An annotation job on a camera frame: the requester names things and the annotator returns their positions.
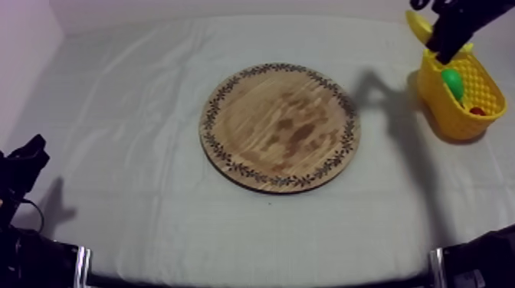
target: green toy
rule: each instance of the green toy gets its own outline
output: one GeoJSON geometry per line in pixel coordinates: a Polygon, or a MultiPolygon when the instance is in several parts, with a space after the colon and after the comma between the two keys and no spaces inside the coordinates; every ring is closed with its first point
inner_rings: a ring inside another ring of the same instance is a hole
{"type": "Polygon", "coordinates": [[[456,70],[448,68],[441,72],[441,77],[444,79],[444,82],[449,87],[449,90],[452,92],[452,95],[454,95],[456,101],[461,103],[464,88],[460,74],[456,70]]]}

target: floral border pattern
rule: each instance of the floral border pattern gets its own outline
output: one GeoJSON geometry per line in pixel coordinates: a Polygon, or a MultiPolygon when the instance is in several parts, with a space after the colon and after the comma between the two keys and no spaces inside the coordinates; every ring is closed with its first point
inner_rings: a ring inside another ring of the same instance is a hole
{"type": "Polygon", "coordinates": [[[327,175],[329,171],[342,164],[343,159],[352,150],[354,150],[353,142],[355,140],[354,128],[356,127],[356,117],[357,112],[353,103],[350,101],[346,94],[340,92],[338,85],[333,81],[325,78],[324,76],[321,76],[313,70],[300,65],[285,63],[262,64],[243,70],[238,74],[238,76],[233,76],[227,80],[227,83],[223,87],[218,89],[215,97],[209,101],[209,109],[206,112],[205,121],[202,122],[202,127],[204,129],[202,137],[209,145],[210,149],[215,153],[215,156],[225,162],[225,165],[228,167],[228,171],[239,173],[241,176],[247,178],[253,178],[257,183],[261,184],[270,184],[277,187],[291,185],[292,187],[300,186],[303,188],[304,186],[310,185],[311,182],[315,181],[316,179],[321,179],[323,176],[327,175]],[[224,146],[215,138],[215,135],[212,134],[212,129],[215,125],[216,117],[220,112],[220,103],[234,89],[235,85],[240,83],[241,79],[253,77],[259,74],[265,74],[270,71],[306,73],[309,78],[315,80],[320,86],[333,92],[333,97],[338,99],[338,104],[343,110],[345,110],[349,117],[345,123],[345,129],[340,139],[340,148],[334,152],[333,156],[326,159],[326,161],[320,167],[315,168],[312,174],[306,174],[300,177],[295,175],[288,177],[270,177],[265,175],[263,172],[256,171],[246,165],[243,165],[242,163],[233,161],[232,155],[224,150],[224,146]]]}

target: wood grain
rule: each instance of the wood grain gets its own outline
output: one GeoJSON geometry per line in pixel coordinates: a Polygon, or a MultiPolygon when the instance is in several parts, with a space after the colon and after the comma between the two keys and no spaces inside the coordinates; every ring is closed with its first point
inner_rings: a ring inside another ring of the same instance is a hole
{"type": "Polygon", "coordinates": [[[357,150],[359,118],[328,77],[292,64],[249,67],[222,82],[200,120],[214,166],[258,191],[295,193],[338,175],[357,150]]]}

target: white tablecloth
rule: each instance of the white tablecloth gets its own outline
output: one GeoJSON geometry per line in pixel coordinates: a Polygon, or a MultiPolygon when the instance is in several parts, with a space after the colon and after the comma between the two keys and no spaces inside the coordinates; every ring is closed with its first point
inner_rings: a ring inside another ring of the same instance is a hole
{"type": "MultiPolygon", "coordinates": [[[[474,39],[509,104],[510,41],[474,39]]],[[[8,147],[35,133],[46,138],[51,162],[28,197],[44,208],[48,236],[93,249],[96,273],[245,286],[409,277],[425,269],[430,249],[515,222],[515,113],[471,144],[439,139],[407,84],[422,48],[404,25],[320,16],[197,18],[84,34],[64,42],[8,147]],[[276,61],[342,85],[362,125],[341,175],[287,197],[232,184],[198,139],[218,83],[276,61]]],[[[30,224],[29,210],[18,223],[30,224]]]]}

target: yellow basket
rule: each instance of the yellow basket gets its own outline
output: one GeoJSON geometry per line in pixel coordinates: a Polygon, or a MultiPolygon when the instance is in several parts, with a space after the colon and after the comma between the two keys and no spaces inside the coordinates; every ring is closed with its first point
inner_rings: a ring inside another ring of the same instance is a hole
{"type": "MultiPolygon", "coordinates": [[[[420,36],[420,29],[418,32],[413,31],[419,39],[427,37],[420,36]]],[[[442,65],[435,59],[435,54],[426,49],[418,71],[418,95],[435,115],[442,133],[452,139],[465,140],[479,136],[507,110],[503,94],[471,53],[471,48],[472,44],[465,45],[448,65],[442,65]],[[446,68],[455,69],[461,75],[464,85],[463,107],[442,80],[441,71],[446,68]],[[473,107],[480,107],[487,115],[470,113],[473,107]]]]}

